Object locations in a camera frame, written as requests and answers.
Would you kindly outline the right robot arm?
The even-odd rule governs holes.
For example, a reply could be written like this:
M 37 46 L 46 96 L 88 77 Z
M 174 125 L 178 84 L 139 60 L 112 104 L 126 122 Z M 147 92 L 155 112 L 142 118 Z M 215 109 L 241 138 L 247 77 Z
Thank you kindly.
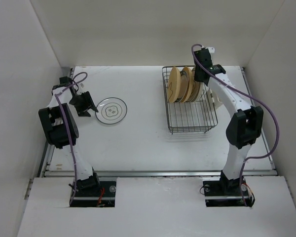
M 261 135 L 263 109 L 247 102 L 236 91 L 221 65 L 213 65 L 209 49 L 192 51 L 194 79 L 215 92 L 226 107 L 230 122 L 226 128 L 229 142 L 227 161 L 221 171 L 219 190 L 225 196 L 240 196 L 243 182 L 243 164 L 251 146 Z

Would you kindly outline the cream plate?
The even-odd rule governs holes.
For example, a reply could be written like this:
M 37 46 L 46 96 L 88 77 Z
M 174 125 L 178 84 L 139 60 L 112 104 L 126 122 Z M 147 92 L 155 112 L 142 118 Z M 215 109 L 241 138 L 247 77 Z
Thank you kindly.
M 192 70 L 192 92 L 187 102 L 195 102 L 199 99 L 203 88 L 203 83 L 195 81 L 194 79 L 195 70 Z

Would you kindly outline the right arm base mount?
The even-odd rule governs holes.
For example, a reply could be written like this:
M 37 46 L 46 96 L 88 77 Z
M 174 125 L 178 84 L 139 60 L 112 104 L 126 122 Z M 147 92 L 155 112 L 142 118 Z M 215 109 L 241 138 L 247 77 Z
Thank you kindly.
M 207 207 L 253 207 L 255 195 L 249 186 L 243 182 L 241 189 L 238 185 L 230 192 L 224 191 L 219 180 L 204 180 L 203 195 Z

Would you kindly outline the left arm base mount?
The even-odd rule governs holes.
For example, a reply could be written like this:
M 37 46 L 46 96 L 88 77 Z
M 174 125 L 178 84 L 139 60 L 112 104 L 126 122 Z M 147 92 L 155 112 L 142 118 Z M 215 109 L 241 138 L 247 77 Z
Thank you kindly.
M 70 207 L 115 207 L 116 180 L 102 180 L 101 187 L 95 189 L 87 189 L 85 191 L 76 190 L 74 195 L 74 187 L 72 187 L 71 197 L 69 201 Z

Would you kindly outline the white plate with black rings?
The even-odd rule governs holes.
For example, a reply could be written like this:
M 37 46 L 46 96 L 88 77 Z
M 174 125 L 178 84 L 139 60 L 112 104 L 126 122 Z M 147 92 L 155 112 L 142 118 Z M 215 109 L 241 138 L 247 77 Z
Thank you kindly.
M 127 115 L 126 103 L 120 98 L 109 97 L 100 101 L 95 113 L 97 120 L 105 125 L 114 125 L 121 122 Z

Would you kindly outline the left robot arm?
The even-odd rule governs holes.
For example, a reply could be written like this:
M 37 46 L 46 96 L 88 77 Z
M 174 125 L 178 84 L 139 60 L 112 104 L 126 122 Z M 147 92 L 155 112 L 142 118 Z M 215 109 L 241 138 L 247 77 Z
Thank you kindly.
M 98 112 L 90 93 L 78 92 L 78 84 L 70 77 L 59 78 L 59 84 L 52 87 L 52 99 L 47 107 L 38 112 L 46 140 L 63 152 L 74 169 L 74 194 L 95 196 L 102 189 L 94 168 L 83 158 L 78 145 L 79 130 L 71 113 L 72 105 L 79 117 L 90 117 L 89 110 Z

